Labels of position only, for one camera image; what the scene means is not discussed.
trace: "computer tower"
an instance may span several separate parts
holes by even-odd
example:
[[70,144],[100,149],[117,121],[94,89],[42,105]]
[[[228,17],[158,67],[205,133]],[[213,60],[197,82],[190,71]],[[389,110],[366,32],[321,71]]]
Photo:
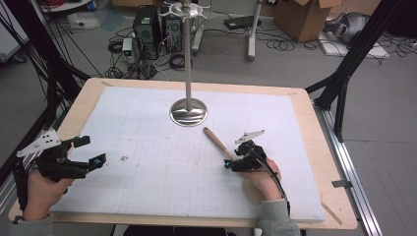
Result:
[[[169,6],[163,5],[160,7],[160,13],[164,14],[169,12]],[[180,52],[182,51],[182,20],[180,17],[172,14],[161,17],[162,26],[162,38],[167,38],[165,42],[167,52]]]
[[156,60],[161,43],[159,17],[156,6],[141,5],[133,21],[133,31],[138,43],[141,59]]

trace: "gray floor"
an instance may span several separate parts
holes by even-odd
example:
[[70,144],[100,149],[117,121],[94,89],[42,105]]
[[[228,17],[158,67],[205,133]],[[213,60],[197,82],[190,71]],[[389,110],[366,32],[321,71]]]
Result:
[[[95,15],[101,22],[99,29],[75,31],[72,37],[98,71],[104,72],[110,58],[107,39],[130,26],[133,18],[106,9],[99,9]],[[205,25],[225,30],[221,20],[222,17],[214,17]],[[263,18],[261,30],[269,29],[274,29],[272,19]],[[96,74],[68,38],[66,41],[76,66],[88,74]],[[308,50],[303,44],[295,44],[294,50],[278,51],[268,48],[266,41],[257,39],[256,60],[248,62],[246,48],[244,35],[206,31],[202,50],[193,57],[193,81],[305,88],[329,76],[342,60],[325,56],[320,47]],[[416,62],[416,54],[399,57],[391,53],[382,65],[366,59],[349,84],[343,137],[384,235],[417,234],[417,108],[413,102],[417,99],[414,92],[417,82],[413,81],[417,75]],[[164,73],[169,81],[184,80],[182,72],[167,70]],[[45,102],[30,63],[0,64],[0,75],[0,163],[3,163],[45,107]],[[157,74],[154,79],[165,81],[166,77]],[[1,216],[2,229],[7,228],[6,215]],[[109,235],[111,227],[55,225],[56,235],[81,236]],[[242,236],[251,234],[246,229],[234,230],[240,230]],[[348,231],[309,230],[308,235],[356,236],[365,233],[359,226]]]

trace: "person's left hand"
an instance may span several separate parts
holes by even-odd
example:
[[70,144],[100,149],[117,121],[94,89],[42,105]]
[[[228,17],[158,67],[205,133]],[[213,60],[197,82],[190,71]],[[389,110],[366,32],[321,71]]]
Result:
[[25,221],[41,220],[49,215],[49,210],[62,198],[74,179],[54,182],[42,177],[37,169],[30,172],[28,179],[28,204],[23,218]]

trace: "table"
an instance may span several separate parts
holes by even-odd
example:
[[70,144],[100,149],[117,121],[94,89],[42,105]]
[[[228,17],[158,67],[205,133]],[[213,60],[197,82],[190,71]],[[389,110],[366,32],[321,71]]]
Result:
[[[145,89],[180,89],[184,83],[128,81],[113,79],[90,79],[87,81],[73,107],[64,119],[58,134],[62,140],[74,138],[80,134],[92,113],[101,92],[106,87],[130,87]],[[353,229],[357,226],[352,206],[343,188],[334,188],[332,181],[340,179],[334,165],[327,141],[319,124],[316,113],[307,93],[301,88],[271,88],[254,86],[192,84],[193,90],[200,91],[239,91],[247,93],[285,95],[291,99],[297,122],[302,133],[306,152],[309,156],[313,174],[318,184],[326,220],[315,223],[299,223],[302,229]],[[9,213],[14,218],[19,213],[17,203]],[[60,213],[54,214],[56,222],[112,223],[112,224],[148,224],[177,226],[217,226],[217,227],[258,227],[256,219],[232,219],[210,217],[172,217],[144,216],[128,214],[100,213]]]

